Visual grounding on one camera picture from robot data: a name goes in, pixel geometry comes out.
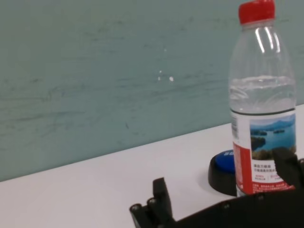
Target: plastic bottle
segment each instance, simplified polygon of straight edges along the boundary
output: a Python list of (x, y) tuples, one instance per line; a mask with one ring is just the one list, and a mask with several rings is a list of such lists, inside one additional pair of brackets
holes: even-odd
[(272, 152), (296, 151), (295, 79), (274, 28), (273, 0), (239, 7), (242, 26), (230, 64), (229, 98), (238, 195), (287, 190)]

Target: table surface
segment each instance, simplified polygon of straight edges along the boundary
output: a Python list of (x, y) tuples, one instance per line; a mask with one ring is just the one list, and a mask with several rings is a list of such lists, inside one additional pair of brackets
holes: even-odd
[[(304, 105), (297, 107), (302, 157)], [(164, 177), (179, 220), (229, 196), (208, 184), (210, 159), (232, 148), (230, 125), (167, 139), (0, 183), (0, 227), (133, 228), (129, 207), (145, 204)]]

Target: blue button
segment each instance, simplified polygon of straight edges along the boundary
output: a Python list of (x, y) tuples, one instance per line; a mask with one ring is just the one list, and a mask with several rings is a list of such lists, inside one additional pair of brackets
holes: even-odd
[(233, 150), (218, 154), (215, 157), (215, 164), (223, 172), (235, 173)]

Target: bottle label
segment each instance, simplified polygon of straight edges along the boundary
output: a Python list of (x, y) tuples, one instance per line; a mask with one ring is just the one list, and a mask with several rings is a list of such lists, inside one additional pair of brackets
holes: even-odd
[(272, 114), (232, 111), (236, 180), (245, 194), (294, 188), (276, 173), (273, 151), (296, 152), (295, 110)]

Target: lake picture on label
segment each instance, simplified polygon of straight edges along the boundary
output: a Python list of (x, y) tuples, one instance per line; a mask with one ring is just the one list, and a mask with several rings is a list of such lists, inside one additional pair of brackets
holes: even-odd
[(276, 119), (250, 121), (253, 160), (273, 160), (273, 152), (296, 152), (295, 114)]

